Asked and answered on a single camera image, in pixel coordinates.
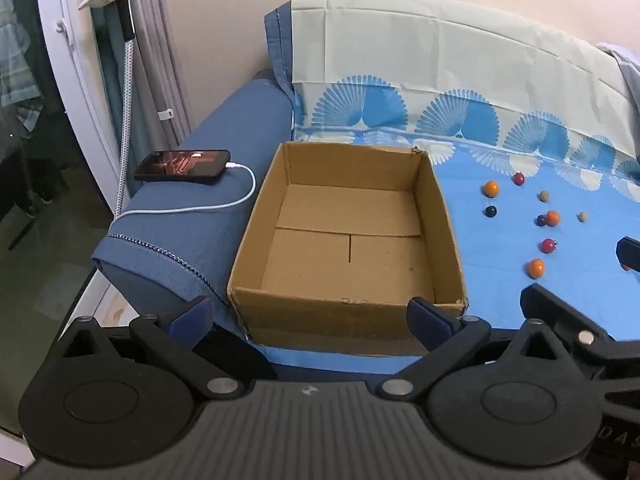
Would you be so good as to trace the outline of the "orange kumquat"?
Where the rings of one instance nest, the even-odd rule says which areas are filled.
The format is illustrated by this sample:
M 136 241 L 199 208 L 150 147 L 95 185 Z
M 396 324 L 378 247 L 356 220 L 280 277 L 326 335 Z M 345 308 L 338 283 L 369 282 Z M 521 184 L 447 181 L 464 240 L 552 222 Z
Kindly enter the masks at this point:
M 498 196 L 500 191 L 500 186 L 496 181 L 488 181 L 483 186 L 483 193 L 488 198 L 495 198 Z
M 549 210 L 546 213 L 546 225 L 557 226 L 560 223 L 560 214 L 555 210 Z
M 530 260 L 529 263 L 527 263 L 526 271 L 533 280 L 538 280 L 538 278 L 541 278 L 544 272 L 546 272 L 544 260 L 539 258 Z

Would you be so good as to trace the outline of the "red cherry tomato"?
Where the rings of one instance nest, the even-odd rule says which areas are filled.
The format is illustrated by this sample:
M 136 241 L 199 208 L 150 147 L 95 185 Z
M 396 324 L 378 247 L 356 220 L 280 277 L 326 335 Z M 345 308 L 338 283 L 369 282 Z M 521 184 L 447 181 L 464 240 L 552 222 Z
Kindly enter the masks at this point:
M 524 174 L 517 172 L 516 174 L 514 174 L 512 180 L 516 185 L 523 185 L 525 182 Z
M 540 243 L 540 250 L 545 254 L 551 254 L 555 251 L 556 243 L 551 238 L 546 238 Z

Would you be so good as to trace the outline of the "blue sofa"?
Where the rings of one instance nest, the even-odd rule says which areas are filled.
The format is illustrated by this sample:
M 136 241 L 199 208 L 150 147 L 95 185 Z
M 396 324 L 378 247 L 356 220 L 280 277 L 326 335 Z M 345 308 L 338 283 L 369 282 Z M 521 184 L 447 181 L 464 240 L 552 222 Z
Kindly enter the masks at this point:
M 142 185 L 92 258 L 140 314 L 164 315 L 196 296 L 216 324 L 243 336 L 227 296 L 232 264 L 262 181 L 294 125 L 291 7 L 265 17 L 270 69 L 236 90 L 181 144 L 227 150 L 235 166 L 213 184 Z

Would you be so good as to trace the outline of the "brown cardboard box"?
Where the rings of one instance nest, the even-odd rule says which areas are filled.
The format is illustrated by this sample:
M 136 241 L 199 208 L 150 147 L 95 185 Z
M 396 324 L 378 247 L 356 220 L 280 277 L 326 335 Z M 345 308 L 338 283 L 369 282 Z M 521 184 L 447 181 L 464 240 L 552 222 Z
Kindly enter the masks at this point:
M 257 196 L 228 296 L 250 341 L 285 349 L 418 356 L 408 302 L 468 306 L 427 154 L 288 142 Z

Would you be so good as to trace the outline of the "blue white patterned cloth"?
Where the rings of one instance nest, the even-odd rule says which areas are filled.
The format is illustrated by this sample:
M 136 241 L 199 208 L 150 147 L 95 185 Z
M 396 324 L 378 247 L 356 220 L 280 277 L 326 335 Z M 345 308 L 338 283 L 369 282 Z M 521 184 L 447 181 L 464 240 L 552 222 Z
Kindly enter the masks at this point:
M 622 269 L 615 247 L 639 234 L 639 109 L 615 58 L 554 27 L 457 0 L 285 4 L 293 139 L 427 154 L 471 313 L 520 326 L 527 263 L 550 237 L 556 249 L 541 284 L 614 338 L 638 337 L 639 277 Z M 488 181 L 500 186 L 495 198 L 483 193 Z M 489 205 L 495 218 L 485 216 Z M 560 223 L 537 226 L 549 210 Z

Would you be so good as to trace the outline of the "black smartphone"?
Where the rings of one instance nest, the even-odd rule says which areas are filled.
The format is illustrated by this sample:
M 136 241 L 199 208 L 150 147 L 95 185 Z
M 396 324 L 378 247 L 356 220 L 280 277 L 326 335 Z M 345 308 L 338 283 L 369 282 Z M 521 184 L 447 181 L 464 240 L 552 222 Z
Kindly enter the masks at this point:
M 224 172 L 231 154 L 227 150 L 159 151 L 140 162 L 134 178 L 140 182 L 191 182 L 212 184 Z

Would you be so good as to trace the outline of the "grey blanket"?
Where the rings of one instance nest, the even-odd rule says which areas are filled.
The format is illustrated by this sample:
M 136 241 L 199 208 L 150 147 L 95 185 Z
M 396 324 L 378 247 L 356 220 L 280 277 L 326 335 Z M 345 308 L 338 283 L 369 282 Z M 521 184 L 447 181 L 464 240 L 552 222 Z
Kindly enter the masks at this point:
M 640 60 L 637 52 L 617 44 L 600 42 L 597 48 L 611 55 L 620 68 L 624 81 L 634 99 L 634 104 L 640 108 Z

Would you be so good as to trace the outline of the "white door frame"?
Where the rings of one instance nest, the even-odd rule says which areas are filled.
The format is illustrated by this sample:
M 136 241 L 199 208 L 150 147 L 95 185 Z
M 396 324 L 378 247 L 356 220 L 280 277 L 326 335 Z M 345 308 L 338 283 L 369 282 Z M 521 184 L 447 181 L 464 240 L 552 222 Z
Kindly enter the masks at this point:
M 52 72 L 76 140 L 107 205 L 116 205 L 119 147 L 91 12 L 82 0 L 37 0 Z

